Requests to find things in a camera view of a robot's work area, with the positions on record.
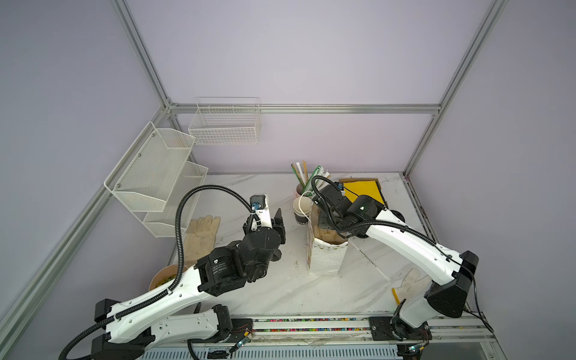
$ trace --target yellow folder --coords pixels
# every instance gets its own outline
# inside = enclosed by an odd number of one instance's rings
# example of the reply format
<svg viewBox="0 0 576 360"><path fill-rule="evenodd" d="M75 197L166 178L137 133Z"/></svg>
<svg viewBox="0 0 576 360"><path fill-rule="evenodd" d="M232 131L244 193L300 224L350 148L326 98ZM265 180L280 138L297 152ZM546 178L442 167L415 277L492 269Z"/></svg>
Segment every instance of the yellow folder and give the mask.
<svg viewBox="0 0 576 360"><path fill-rule="evenodd" d="M353 194L354 192L358 195L371 196L384 204L384 199L380 194L380 189L378 189L376 181L355 181L353 183L344 183L344 190L346 192L346 197L352 202L357 198L357 196Z"/></svg>

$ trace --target beige cotton glove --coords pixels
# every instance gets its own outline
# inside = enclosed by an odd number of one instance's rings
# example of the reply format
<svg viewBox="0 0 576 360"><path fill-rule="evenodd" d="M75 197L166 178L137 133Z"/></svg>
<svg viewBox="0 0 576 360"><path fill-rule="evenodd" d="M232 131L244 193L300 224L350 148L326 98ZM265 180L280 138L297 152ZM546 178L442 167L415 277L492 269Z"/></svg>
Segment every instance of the beige cotton glove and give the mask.
<svg viewBox="0 0 576 360"><path fill-rule="evenodd" d="M220 217L192 219L186 230L184 239L184 265L194 266L199 259L210 254L216 244L216 232L220 225Z"/></svg>
<svg viewBox="0 0 576 360"><path fill-rule="evenodd" d="M428 275L416 281L419 277L420 271L418 269L412 269L406 274L402 280L402 286L395 288L398 300L410 300L414 295L422 294L430 287L432 279Z"/></svg>

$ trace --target black mounting bracket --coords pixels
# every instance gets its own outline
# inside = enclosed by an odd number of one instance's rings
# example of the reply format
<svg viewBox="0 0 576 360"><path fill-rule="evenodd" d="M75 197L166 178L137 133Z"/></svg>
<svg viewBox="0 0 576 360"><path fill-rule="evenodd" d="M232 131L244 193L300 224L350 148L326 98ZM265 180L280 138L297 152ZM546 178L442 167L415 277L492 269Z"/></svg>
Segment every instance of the black mounting bracket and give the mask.
<svg viewBox="0 0 576 360"><path fill-rule="evenodd" d="M368 318L370 324L370 332L372 333L372 340L382 341L382 340L398 340L392 331L394 330L393 325L390 323L392 316L373 316ZM407 334L407 340L430 340L432 334L430 333L430 327L427 322L420 325L419 328Z"/></svg>

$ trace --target robotic arm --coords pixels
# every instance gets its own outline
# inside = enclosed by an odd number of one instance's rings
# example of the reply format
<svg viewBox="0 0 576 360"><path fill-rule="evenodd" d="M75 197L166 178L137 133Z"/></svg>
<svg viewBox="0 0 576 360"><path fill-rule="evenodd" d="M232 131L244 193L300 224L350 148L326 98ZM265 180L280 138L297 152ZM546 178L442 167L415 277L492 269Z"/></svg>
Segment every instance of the robotic arm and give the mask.
<svg viewBox="0 0 576 360"><path fill-rule="evenodd" d="M331 186L318 190L316 180L326 181ZM371 237L381 241L432 278L427 292L408 302L404 300L397 307L389 322L392 339L409 339L422 330L425 321L440 314L461 316L478 264L475 254L469 251L460 254L437 244L407 226L400 213L387 209L369 196L361 195L354 202L349 201L341 192L341 183L316 176L312 179L312 188L314 202L321 209L321 218L324 216L329 228L348 233L347 237ZM194 314L172 314L264 277L269 262L281 257L278 248L286 241L285 229L280 209L274 218L270 217L265 195L254 195L248 203L232 190L218 185L203 185L191 190L180 207L184 207L192 194L205 189L225 191L250 209L251 215L243 226L243 240L214 249L198 260L193 269L181 274L181 279L177 276L137 298L124 302L100 301L94 315L97 324L71 341L59 360L67 360L72 347L101 327L105 333L92 341L91 355L82 360L136 359L145 349L162 343L186 339L216 343L230 335L233 326L225 306L216 305L203 313L199 313L197 306L198 311ZM181 245L178 215L175 223L177 242Z"/></svg>
<svg viewBox="0 0 576 360"><path fill-rule="evenodd" d="M258 220L253 221L251 216L244 224L242 241L212 250L199 259L193 269L183 273L181 281L167 296L107 324L106 333L92 341L91 358L136 359L145 349L166 342L225 340L233 329L226 306L216 305L203 313L171 315L264 277L269 262L280 259L282 254L278 248L286 242L281 210L271 218L265 195L252 196L250 204ZM104 299L96 305L94 320L99 322L143 304L169 289L174 281L129 301Z"/></svg>
<svg viewBox="0 0 576 360"><path fill-rule="evenodd" d="M329 227L348 236L371 237L390 246L418 265L432 279L432 285L422 296L400 303L391 318L392 336L396 340L408 339L420 331L422 324L438 315L460 317L476 272L478 257L470 251L462 254L411 229L400 213L387 209L375 199L360 195L353 203L341 191L342 183L319 191L313 179L316 194L314 202L321 209Z"/></svg>

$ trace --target wire mesh basket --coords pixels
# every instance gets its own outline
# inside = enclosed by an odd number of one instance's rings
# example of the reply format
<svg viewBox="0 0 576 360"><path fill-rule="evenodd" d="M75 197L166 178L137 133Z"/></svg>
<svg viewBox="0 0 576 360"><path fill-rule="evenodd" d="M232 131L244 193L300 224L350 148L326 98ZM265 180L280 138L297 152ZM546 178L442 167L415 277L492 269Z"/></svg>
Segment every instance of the wire mesh basket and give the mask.
<svg viewBox="0 0 576 360"><path fill-rule="evenodd" d="M161 213L147 213L142 223L156 237L174 237L174 222L176 209L186 193L193 188L203 185L208 168L187 161L182 168L182 173L176 180L172 194ZM192 195L186 202L180 222L182 234L186 232L192 219L192 213L198 202L200 192Z"/></svg>
<svg viewBox="0 0 576 360"><path fill-rule="evenodd" d="M104 182L130 211L164 211L194 144L188 134L151 126L151 134L119 179L113 182L112 172Z"/></svg>
<svg viewBox="0 0 576 360"><path fill-rule="evenodd" d="M188 128L196 145L250 145L260 135L257 97L197 97L198 110Z"/></svg>

